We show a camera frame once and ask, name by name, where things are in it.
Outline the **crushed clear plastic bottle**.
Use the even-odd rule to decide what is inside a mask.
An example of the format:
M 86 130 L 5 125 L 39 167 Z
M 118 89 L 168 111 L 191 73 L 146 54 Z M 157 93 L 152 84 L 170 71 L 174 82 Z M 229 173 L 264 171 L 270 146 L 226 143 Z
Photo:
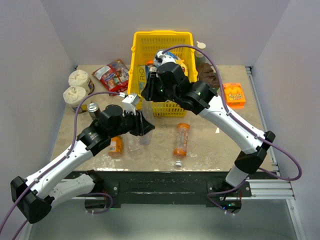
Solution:
M 142 114 L 149 123 L 152 124 L 154 122 L 153 105 L 151 101 L 146 101 L 145 99 L 142 100 Z M 140 145 L 149 145 L 151 143 L 152 136 L 152 130 L 146 133 L 145 135 L 141 136 L 139 140 Z

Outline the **orange label tea bottle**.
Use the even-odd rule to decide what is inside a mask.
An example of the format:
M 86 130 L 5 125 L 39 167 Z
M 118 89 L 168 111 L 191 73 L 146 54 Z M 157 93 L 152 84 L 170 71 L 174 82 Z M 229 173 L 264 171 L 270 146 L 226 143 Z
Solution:
M 183 159 L 187 156 L 187 145 L 190 128 L 190 125 L 187 123 L 179 123 L 177 126 L 176 143 L 173 150 L 173 155 L 177 159 Z

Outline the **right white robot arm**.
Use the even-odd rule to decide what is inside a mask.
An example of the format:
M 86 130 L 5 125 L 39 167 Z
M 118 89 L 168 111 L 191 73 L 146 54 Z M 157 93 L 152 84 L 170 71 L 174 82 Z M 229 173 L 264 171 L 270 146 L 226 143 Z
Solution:
M 223 192 L 230 197 L 240 190 L 240 184 L 262 165 L 270 144 L 276 136 L 263 132 L 239 116 L 228 106 L 217 91 L 203 81 L 190 82 L 182 67 L 167 62 L 152 67 L 141 96 L 146 101 L 172 101 L 186 111 L 206 119 L 227 134 L 241 149 L 223 183 Z

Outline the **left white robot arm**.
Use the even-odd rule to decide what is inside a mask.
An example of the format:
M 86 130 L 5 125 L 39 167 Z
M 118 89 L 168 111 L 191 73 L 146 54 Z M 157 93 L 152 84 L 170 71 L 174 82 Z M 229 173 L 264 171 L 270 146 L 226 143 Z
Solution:
M 108 105 L 60 156 L 37 173 L 27 178 L 17 176 L 10 182 L 14 205 L 29 223 L 39 222 L 58 199 L 50 195 L 54 187 L 76 167 L 108 147 L 113 137 L 126 133 L 144 136 L 154 129 L 141 110 L 126 111 L 119 105 Z

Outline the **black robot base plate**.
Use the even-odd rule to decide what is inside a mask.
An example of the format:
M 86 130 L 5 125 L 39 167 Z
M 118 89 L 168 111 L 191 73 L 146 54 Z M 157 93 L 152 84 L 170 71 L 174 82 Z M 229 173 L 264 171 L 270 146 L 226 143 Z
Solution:
M 205 171 L 94 171 L 98 185 L 85 201 L 89 209 L 133 205 L 205 205 L 212 201 L 226 210 L 241 208 L 241 199 L 251 197 L 250 184 L 237 190 L 224 183 L 226 172 Z

